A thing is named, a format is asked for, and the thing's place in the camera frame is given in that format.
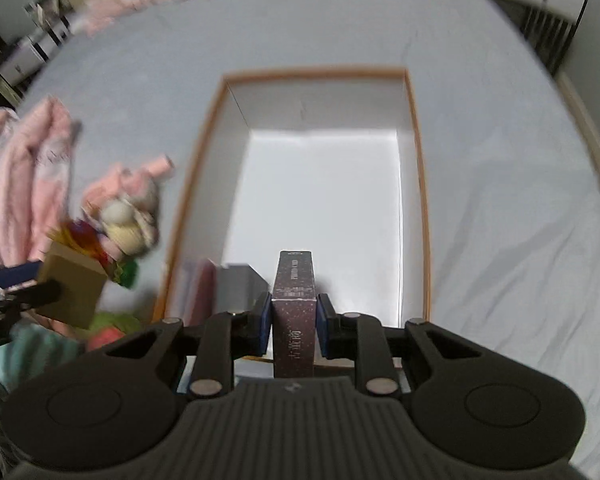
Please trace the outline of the pink case inside box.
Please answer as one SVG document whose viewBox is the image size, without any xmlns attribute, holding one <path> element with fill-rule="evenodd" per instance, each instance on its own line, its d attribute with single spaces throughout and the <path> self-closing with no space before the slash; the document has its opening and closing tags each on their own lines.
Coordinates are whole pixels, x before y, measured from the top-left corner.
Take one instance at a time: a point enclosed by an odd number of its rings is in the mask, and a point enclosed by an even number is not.
<svg viewBox="0 0 600 480">
<path fill-rule="evenodd" d="M 201 259 L 192 271 L 183 301 L 186 326 L 201 325 L 213 313 L 218 267 L 209 259 Z"/>
</svg>

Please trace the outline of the dark speckled card box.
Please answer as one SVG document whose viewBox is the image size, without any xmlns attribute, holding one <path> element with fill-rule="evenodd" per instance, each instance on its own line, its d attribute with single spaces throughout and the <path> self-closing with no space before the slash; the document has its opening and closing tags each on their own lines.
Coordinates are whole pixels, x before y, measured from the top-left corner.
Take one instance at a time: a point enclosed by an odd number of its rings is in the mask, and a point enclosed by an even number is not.
<svg viewBox="0 0 600 480">
<path fill-rule="evenodd" d="M 316 303 L 312 254 L 283 250 L 272 291 L 275 378 L 313 375 Z"/>
</svg>

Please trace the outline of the white crochet bunny plush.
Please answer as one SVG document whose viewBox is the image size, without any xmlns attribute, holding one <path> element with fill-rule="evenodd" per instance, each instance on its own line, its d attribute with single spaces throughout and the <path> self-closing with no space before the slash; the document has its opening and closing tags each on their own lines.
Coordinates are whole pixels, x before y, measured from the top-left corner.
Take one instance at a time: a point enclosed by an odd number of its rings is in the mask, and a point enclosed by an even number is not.
<svg viewBox="0 0 600 480">
<path fill-rule="evenodd" d="M 158 185 L 146 170 L 116 169 L 83 194 L 82 211 L 114 261 L 146 254 L 156 244 Z"/>
</svg>

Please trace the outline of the green pink plush toy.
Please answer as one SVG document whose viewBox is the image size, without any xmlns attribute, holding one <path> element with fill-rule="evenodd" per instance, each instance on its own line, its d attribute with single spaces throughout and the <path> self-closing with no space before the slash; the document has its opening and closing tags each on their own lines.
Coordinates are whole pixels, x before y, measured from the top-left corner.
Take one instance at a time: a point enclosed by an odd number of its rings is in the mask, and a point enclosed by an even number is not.
<svg viewBox="0 0 600 480">
<path fill-rule="evenodd" d="M 87 330 L 85 348 L 87 351 L 97 350 L 142 328 L 143 324 L 132 314 L 97 312 Z"/>
</svg>

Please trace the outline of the teal striped sleeve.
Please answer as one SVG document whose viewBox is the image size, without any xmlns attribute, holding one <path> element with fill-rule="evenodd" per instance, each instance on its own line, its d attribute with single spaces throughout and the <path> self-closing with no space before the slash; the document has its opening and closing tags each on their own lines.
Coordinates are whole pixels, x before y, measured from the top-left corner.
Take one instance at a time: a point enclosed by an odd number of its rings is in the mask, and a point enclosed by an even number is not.
<svg viewBox="0 0 600 480">
<path fill-rule="evenodd" d="M 12 391 L 84 352 L 84 344 L 32 323 L 18 323 L 0 346 L 0 405 Z"/>
</svg>

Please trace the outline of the colourful feather shuttlecock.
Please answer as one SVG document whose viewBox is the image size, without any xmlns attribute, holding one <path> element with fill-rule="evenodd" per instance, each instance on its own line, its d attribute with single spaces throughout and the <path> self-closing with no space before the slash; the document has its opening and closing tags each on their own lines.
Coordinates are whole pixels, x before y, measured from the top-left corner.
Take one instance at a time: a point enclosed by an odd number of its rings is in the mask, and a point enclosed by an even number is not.
<svg viewBox="0 0 600 480">
<path fill-rule="evenodd" d="M 94 228 L 90 222 L 82 219 L 64 220 L 47 236 L 52 242 L 98 261 L 107 272 L 110 281 L 127 289 L 135 285 L 138 274 L 136 260 L 125 255 L 109 237 Z"/>
</svg>

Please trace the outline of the pink crumpled blanket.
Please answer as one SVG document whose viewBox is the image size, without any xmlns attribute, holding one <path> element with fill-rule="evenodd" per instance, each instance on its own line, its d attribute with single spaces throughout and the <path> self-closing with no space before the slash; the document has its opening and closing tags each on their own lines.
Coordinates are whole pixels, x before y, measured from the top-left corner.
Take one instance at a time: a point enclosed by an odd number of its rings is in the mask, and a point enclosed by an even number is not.
<svg viewBox="0 0 600 480">
<path fill-rule="evenodd" d="M 23 117 L 0 107 L 0 264 L 44 258 L 66 218 L 75 134 L 53 96 Z"/>
</svg>

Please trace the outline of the tan cardboard box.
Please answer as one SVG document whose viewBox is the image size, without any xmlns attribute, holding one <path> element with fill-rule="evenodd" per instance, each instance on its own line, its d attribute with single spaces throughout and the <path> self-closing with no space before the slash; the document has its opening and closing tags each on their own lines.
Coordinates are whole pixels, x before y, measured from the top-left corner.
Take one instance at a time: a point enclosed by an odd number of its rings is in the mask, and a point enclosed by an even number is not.
<svg viewBox="0 0 600 480">
<path fill-rule="evenodd" d="M 38 284 L 55 282 L 59 286 L 58 297 L 37 308 L 37 314 L 87 330 L 108 275 L 96 259 L 53 242 L 36 280 Z"/>
</svg>

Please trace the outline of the white left nightstand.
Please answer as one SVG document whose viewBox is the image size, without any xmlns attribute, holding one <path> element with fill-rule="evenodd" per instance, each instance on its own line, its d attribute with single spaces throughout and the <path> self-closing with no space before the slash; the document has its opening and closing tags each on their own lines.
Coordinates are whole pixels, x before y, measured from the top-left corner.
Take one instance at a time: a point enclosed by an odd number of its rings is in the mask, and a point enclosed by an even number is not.
<svg viewBox="0 0 600 480">
<path fill-rule="evenodd" d="M 15 106 L 34 77 L 73 35 L 76 17 L 69 0 L 31 0 L 24 12 L 34 29 L 0 56 L 0 93 Z"/>
</svg>

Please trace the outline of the grey bed sheet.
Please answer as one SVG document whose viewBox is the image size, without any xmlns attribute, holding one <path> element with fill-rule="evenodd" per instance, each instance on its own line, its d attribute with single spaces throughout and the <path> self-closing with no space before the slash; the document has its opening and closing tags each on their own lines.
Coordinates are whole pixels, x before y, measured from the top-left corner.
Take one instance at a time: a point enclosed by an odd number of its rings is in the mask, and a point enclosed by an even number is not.
<svg viewBox="0 0 600 480">
<path fill-rule="evenodd" d="M 30 95 L 178 165 L 156 325 L 24 387 L 18 479 L 600 478 L 600 185 L 486 0 L 194 0 Z"/>
</svg>

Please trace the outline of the orange rimmed white box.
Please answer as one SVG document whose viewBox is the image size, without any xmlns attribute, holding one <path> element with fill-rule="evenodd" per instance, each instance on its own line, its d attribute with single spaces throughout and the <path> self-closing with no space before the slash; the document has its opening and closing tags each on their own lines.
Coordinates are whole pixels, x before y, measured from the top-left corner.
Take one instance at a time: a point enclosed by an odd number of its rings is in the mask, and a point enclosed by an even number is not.
<svg viewBox="0 0 600 480">
<path fill-rule="evenodd" d="M 431 315 L 422 135 L 403 67 L 318 66 L 223 76 L 190 160 L 155 316 L 183 319 L 196 263 L 275 280 L 310 252 L 340 313 L 389 327 Z"/>
</svg>

